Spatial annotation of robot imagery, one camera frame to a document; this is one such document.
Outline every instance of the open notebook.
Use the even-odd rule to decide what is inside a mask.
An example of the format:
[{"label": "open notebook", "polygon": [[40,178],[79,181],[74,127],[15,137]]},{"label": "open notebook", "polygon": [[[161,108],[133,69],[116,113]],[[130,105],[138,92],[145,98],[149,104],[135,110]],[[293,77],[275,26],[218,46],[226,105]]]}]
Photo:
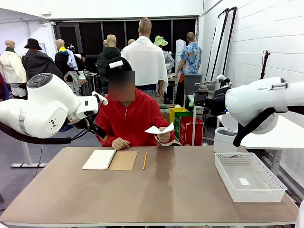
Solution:
[{"label": "open notebook", "polygon": [[136,156],[137,151],[94,150],[82,169],[131,171]]}]

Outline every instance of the blue floral shirt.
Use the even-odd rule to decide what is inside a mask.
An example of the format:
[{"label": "blue floral shirt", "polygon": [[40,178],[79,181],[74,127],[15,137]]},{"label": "blue floral shirt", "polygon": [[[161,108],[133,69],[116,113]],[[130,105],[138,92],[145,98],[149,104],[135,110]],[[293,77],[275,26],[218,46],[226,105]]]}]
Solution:
[{"label": "blue floral shirt", "polygon": [[196,42],[189,43],[182,51],[180,57],[185,60],[181,70],[182,74],[197,74],[201,64],[201,48]]}]

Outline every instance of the green bucket hat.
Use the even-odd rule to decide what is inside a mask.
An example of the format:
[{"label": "green bucket hat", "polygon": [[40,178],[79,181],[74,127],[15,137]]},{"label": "green bucket hat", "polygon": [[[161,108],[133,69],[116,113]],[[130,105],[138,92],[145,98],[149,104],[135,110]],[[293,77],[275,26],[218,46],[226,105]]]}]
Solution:
[{"label": "green bucket hat", "polygon": [[156,36],[155,37],[155,41],[154,44],[156,46],[162,45],[162,46],[166,46],[168,44],[168,42],[161,36]]}]

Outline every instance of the bald mannequin head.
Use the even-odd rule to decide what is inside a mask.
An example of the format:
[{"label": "bald mannequin head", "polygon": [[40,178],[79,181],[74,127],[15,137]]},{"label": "bald mannequin head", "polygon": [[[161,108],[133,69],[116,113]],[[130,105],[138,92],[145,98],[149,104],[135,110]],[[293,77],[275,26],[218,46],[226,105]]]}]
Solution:
[{"label": "bald mannequin head", "polygon": [[130,39],[130,40],[128,41],[128,45],[132,44],[134,41],[135,41],[135,39]]},{"label": "bald mannequin head", "polygon": [[4,43],[8,48],[11,48],[13,50],[15,49],[15,42],[13,40],[7,39]]},{"label": "bald mannequin head", "polygon": [[105,39],[104,40],[104,46],[107,47],[108,46],[108,41]]},{"label": "bald mannequin head", "polygon": [[195,39],[194,33],[193,32],[188,32],[187,33],[187,40],[188,40],[188,42],[191,43],[191,42],[194,41],[194,39]]},{"label": "bald mannequin head", "polygon": [[138,34],[139,36],[149,37],[151,34],[152,24],[149,18],[145,17],[139,21]]},{"label": "bald mannequin head", "polygon": [[109,47],[115,47],[116,46],[116,36],[115,35],[108,35],[106,37],[106,40],[108,41]]},{"label": "bald mannequin head", "polygon": [[56,43],[56,46],[57,46],[58,49],[65,46],[65,42],[64,42],[63,39],[58,39],[58,40],[55,41],[55,43]]}]

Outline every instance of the spiral notebook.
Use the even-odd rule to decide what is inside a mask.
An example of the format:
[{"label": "spiral notebook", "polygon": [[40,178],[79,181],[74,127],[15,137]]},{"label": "spiral notebook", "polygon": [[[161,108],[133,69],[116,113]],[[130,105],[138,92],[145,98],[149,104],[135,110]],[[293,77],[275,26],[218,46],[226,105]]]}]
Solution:
[{"label": "spiral notebook", "polygon": [[131,171],[136,156],[137,151],[94,150],[82,169]]}]

